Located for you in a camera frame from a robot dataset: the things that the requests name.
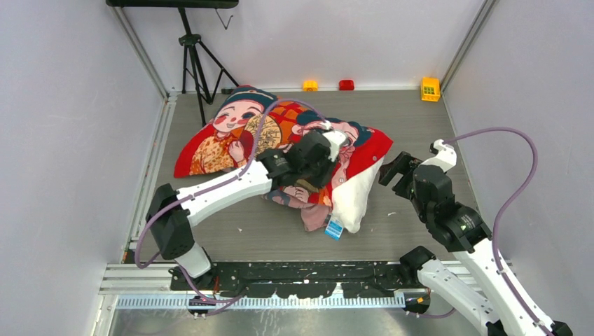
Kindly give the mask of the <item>white pillow insert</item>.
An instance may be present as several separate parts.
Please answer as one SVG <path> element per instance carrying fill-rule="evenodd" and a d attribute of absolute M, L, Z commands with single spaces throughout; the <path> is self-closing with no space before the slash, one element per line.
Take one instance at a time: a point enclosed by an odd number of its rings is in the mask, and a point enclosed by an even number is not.
<path fill-rule="evenodd" d="M 366 214 L 368 196 L 384 157 L 374 157 L 373 164 L 347 178 L 346 169 L 340 167 L 332 178 L 332 216 L 349 232 L 357 233 Z"/>

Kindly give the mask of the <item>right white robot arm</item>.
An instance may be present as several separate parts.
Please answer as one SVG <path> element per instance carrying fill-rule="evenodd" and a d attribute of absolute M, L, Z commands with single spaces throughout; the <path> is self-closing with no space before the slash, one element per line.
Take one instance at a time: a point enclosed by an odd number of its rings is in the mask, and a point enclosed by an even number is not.
<path fill-rule="evenodd" d="M 401 152 L 381 166 L 379 184 L 413 205 L 431 236 L 471 273 L 479 289 L 455 276 L 431 251 L 418 246 L 400 257 L 400 278 L 409 287 L 437 291 L 482 335 L 572 335 L 554 321 L 521 286 L 495 247 L 495 236 L 474 209 L 456 201 L 447 171 L 454 167 L 453 150 L 421 161 Z"/>

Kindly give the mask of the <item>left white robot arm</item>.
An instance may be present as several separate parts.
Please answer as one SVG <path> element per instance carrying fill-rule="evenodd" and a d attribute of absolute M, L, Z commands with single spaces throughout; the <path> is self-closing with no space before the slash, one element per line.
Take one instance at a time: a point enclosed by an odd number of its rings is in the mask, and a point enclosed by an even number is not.
<path fill-rule="evenodd" d="M 346 133 L 314 130 L 289 150 L 267 149 L 241 169 L 188 188 L 160 186 L 146 215 L 147 228 L 165 260 L 173 260 L 199 290 L 215 279 L 212 263 L 195 241 L 193 228 L 216 212 L 242 200 L 304 181 L 323 188 L 331 181 Z"/>

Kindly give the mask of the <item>red cartoon print pillowcase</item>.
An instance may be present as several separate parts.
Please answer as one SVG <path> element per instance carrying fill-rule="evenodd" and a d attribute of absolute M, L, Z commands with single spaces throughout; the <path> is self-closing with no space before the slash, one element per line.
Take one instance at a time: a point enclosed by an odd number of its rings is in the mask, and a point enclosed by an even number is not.
<path fill-rule="evenodd" d="M 287 151 L 303 135 L 322 130 L 325 120 L 350 139 L 339 152 L 332 178 L 340 167 L 346 169 L 347 178 L 362 172 L 373 164 L 374 157 L 385 158 L 392 147 L 392 139 L 378 129 L 356 121 L 321 118 L 301 103 L 280 102 L 270 92 L 242 85 L 232 91 L 214 117 L 184 146 L 174 167 L 174 177 L 229 172 L 245 166 L 252 151 Z M 265 198 L 300 209 L 305 230 L 318 230 L 332 215 L 331 181 L 323 188 L 298 181 L 269 192 Z"/>

